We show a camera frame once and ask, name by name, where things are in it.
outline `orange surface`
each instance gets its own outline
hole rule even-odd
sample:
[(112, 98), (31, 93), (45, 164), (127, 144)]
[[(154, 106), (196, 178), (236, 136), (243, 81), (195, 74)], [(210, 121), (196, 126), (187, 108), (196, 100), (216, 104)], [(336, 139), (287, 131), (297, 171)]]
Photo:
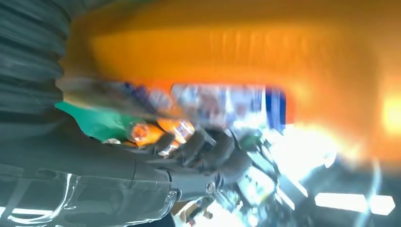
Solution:
[(66, 75), (169, 91), (265, 84), (288, 121), (360, 160), (401, 161), (401, 3), (321, 0), (120, 2), (78, 20)]

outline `bright light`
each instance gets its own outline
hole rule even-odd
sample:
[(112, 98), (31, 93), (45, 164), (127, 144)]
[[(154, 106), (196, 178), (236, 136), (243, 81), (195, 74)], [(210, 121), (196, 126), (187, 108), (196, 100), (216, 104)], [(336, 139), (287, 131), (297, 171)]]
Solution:
[[(362, 194), (319, 193), (314, 200), (319, 207), (356, 212), (365, 212), (368, 208), (366, 198)], [(391, 196), (374, 195), (369, 202), (369, 207), (373, 214), (389, 215), (395, 208), (395, 203)]]
[(3, 214), (3, 212), (6, 210), (6, 208), (5, 207), (0, 207), (0, 218), (1, 218), (1, 215)]
[(388, 132), (401, 133), (401, 95), (389, 96), (384, 100), (383, 122)]
[(281, 137), (278, 134), (266, 131), (263, 136), (274, 141), (269, 151), (280, 171), (297, 181), (318, 166), (330, 167), (341, 150), (340, 143), (318, 127), (296, 125), (286, 128)]
[(248, 223), (250, 226), (252, 227), (258, 226), (258, 222), (259, 222), (258, 218), (255, 215), (253, 214), (248, 215)]
[(357, 212), (364, 212), (367, 209), (366, 199), (360, 194), (319, 193), (314, 201), (319, 207)]
[(374, 195), (369, 205), (371, 212), (378, 215), (389, 215), (395, 208), (394, 200), (388, 195)]

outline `green fabric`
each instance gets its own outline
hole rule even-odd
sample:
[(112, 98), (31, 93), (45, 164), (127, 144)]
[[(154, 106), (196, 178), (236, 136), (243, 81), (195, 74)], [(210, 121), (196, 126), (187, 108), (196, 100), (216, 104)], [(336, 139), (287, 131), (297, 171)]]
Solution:
[(58, 103), (56, 107), (72, 115), (86, 135), (100, 141), (109, 138), (125, 139), (129, 123), (139, 120), (115, 111), (84, 109), (66, 102)]

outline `product package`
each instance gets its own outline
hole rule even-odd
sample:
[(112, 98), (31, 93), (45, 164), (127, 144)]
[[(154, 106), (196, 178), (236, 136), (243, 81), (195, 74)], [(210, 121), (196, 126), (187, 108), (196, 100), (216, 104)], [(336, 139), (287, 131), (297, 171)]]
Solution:
[(67, 102), (87, 108), (114, 109), (154, 120), (185, 119), (204, 128), (269, 126), (281, 130), (285, 125), (285, 95), (279, 89), (177, 83), (166, 90), (127, 82), (79, 80), (59, 86)]

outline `fluorescent light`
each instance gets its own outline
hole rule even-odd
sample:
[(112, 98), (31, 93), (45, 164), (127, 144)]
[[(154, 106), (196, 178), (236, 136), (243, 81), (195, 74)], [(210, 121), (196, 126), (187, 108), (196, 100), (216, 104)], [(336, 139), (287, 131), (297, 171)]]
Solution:
[(361, 194), (319, 193), (314, 199), (319, 207), (364, 212), (367, 202)]
[[(366, 198), (362, 194), (319, 193), (314, 200), (319, 207), (357, 212), (365, 212), (368, 208)], [(391, 196), (374, 195), (370, 199), (369, 208), (373, 214), (389, 215), (394, 210), (395, 203)]]
[(277, 195), (279, 195), (279, 197), (286, 202), (286, 204), (292, 209), (295, 210), (295, 204), (294, 202), (280, 189), (277, 189)]
[(299, 181), (295, 181), (290, 178), (288, 178), (288, 179), (305, 197), (308, 197), (308, 191), (306, 190), (306, 188), (304, 186), (301, 185), (301, 183)]
[(369, 202), (373, 214), (389, 215), (395, 208), (394, 200), (388, 195), (374, 195)]

